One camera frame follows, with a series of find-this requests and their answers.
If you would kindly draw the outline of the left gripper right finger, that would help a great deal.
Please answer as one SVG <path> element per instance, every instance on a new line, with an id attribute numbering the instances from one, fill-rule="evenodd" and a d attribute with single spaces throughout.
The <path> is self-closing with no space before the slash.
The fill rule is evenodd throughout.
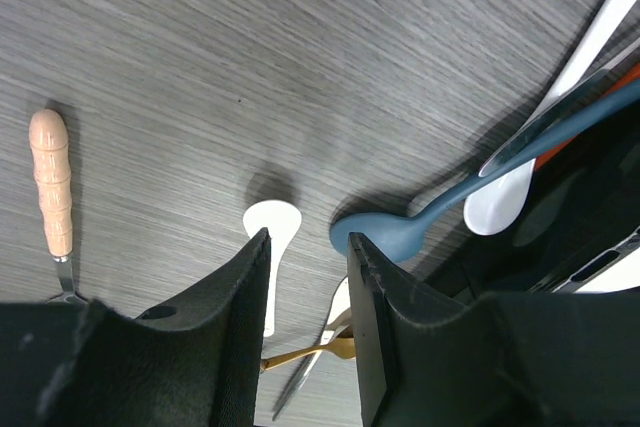
<path id="1" fill-rule="evenodd" d="M 366 426 L 635 426 L 635 293 L 490 293 L 459 303 L 349 237 Z"/>

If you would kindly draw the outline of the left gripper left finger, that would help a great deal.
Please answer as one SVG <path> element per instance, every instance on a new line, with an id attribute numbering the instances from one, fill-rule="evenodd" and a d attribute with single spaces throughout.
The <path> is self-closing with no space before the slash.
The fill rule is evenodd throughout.
<path id="1" fill-rule="evenodd" d="M 93 300 L 1 307 L 5 426 L 250 426 L 271 239 L 137 318 Z"/>

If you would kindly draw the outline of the steel spoon wooden handle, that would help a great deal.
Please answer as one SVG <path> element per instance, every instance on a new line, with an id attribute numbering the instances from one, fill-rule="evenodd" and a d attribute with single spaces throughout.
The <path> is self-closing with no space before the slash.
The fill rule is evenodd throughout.
<path id="1" fill-rule="evenodd" d="M 61 286 L 61 293 L 52 300 L 82 306 L 87 300 L 77 291 L 72 263 L 73 200 L 69 137 L 59 113 L 43 109 L 33 114 L 29 124 L 29 145 L 44 234 Z"/>

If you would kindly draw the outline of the small white ceramic spoon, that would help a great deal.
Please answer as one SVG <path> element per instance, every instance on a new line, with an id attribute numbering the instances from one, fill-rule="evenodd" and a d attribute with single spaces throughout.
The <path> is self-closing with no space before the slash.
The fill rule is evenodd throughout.
<path id="1" fill-rule="evenodd" d="M 282 257 L 302 224 L 300 210 L 282 200 L 265 200 L 250 206 L 243 215 L 243 226 L 249 237 L 267 228 L 271 238 L 271 264 L 266 302 L 264 337 L 275 333 L 277 276 Z"/>

